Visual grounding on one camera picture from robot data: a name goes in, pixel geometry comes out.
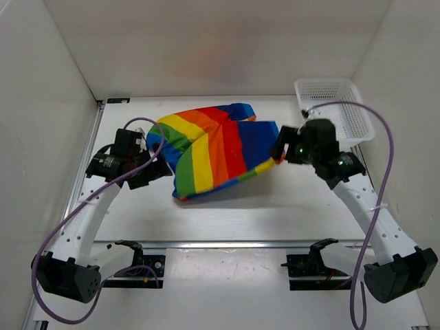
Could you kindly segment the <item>rainbow striped shorts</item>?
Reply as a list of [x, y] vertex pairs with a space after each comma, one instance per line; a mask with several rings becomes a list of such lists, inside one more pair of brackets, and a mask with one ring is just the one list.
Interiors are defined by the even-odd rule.
[[146, 143], [162, 147], [175, 175], [172, 196], [185, 201], [269, 170], [278, 163], [270, 155], [278, 136], [274, 121], [258, 121], [250, 104], [233, 103], [160, 118]]

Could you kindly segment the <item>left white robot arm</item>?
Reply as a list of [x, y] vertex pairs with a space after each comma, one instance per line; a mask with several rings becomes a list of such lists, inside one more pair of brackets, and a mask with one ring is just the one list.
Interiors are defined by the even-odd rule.
[[89, 303], [112, 276], [154, 275], [144, 263], [142, 246], [119, 240], [92, 254], [92, 245], [113, 200], [123, 185], [135, 190], [171, 175], [164, 157], [166, 138], [118, 129], [112, 144], [100, 148], [86, 170], [76, 208], [47, 238], [32, 261], [32, 286]]

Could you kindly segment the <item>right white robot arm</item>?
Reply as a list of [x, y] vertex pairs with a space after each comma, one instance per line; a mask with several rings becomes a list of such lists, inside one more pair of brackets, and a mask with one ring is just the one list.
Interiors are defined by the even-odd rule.
[[282, 126], [270, 150], [275, 160], [311, 165], [319, 178], [344, 203], [365, 233], [374, 254], [360, 254], [335, 239], [311, 245], [309, 269], [331, 270], [356, 278], [381, 303], [422, 288], [438, 263], [435, 252], [421, 249], [378, 200], [358, 157], [341, 151], [336, 128], [328, 119], [310, 120], [300, 128]]

